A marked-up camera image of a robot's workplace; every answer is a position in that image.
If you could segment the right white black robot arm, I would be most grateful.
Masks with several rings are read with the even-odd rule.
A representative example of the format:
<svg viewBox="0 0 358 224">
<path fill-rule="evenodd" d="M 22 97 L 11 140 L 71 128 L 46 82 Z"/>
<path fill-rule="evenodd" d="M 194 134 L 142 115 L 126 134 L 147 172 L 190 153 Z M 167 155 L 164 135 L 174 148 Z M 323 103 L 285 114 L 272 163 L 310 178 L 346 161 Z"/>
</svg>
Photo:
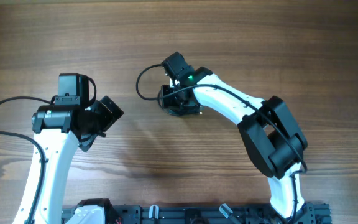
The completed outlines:
<svg viewBox="0 0 358 224">
<path fill-rule="evenodd" d="M 277 96 L 265 100 L 247 95 L 205 67 L 194 69 L 179 52 L 161 66 L 170 78 L 160 91 L 162 107 L 181 116 L 206 106 L 232 121 L 249 159 L 268 178 L 272 208 L 295 222 L 305 202 L 298 178 L 307 171 L 303 152 L 308 143 L 286 103 Z"/>
</svg>

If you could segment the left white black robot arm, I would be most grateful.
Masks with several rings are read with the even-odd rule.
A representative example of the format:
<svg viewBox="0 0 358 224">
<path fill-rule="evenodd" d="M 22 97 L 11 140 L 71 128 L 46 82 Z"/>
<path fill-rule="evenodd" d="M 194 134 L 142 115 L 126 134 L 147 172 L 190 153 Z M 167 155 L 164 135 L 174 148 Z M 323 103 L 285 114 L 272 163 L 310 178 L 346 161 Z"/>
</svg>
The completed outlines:
<svg viewBox="0 0 358 224">
<path fill-rule="evenodd" d="M 88 151 L 124 114 L 108 96 L 90 97 L 94 81 L 63 73 L 58 93 L 32 117 L 34 152 L 14 223 L 60 223 L 68 171 L 77 149 Z"/>
</svg>

